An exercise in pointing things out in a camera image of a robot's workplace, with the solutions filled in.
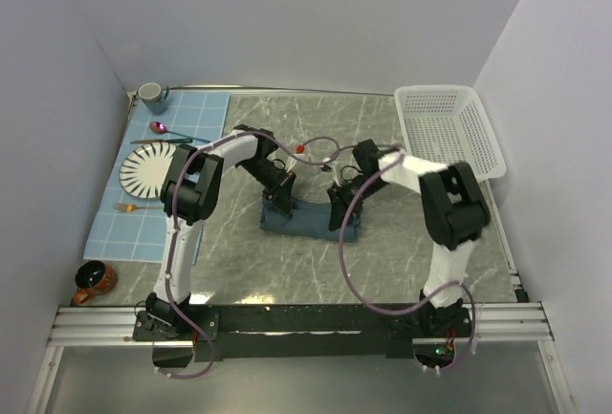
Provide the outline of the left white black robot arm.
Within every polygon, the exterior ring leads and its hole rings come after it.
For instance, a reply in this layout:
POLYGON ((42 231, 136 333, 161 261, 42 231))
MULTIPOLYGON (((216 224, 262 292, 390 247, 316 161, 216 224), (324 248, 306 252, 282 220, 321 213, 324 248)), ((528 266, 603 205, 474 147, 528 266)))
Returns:
POLYGON ((215 210, 223 174, 242 167, 263 186, 264 200, 285 217, 293 216, 295 174, 276 167, 269 156, 278 148, 273 132, 244 124, 200 149, 176 147, 164 178, 166 239, 164 262, 153 292, 145 300, 149 318, 170 339, 181 338, 190 324, 187 313, 190 272, 203 225, 215 210))

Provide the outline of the blue-grey t-shirt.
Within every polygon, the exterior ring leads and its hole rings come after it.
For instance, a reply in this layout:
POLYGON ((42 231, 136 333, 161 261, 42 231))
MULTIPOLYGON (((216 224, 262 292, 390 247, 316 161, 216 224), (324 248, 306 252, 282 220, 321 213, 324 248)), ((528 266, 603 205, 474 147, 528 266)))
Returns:
POLYGON ((337 242, 340 229, 330 231, 331 203, 310 203, 293 198, 293 217, 286 218, 270 201, 263 199, 259 227, 266 231, 294 237, 337 242))

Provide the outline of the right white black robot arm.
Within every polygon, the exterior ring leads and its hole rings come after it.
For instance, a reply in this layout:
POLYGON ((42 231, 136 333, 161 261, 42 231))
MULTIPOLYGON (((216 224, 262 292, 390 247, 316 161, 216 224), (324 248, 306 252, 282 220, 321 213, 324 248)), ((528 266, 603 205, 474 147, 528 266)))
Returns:
POLYGON ((367 309, 385 316, 418 314, 420 328, 440 336, 463 309, 464 284, 471 254, 491 221, 491 213, 470 165, 427 161, 397 146, 358 143, 353 156, 360 172, 331 185, 329 229, 339 233, 339 262, 353 296, 367 309), (353 285, 344 259, 348 225, 361 215, 362 201, 387 185, 420 195, 425 226, 433 243, 429 274, 419 302, 401 310, 384 309, 365 299, 353 285))

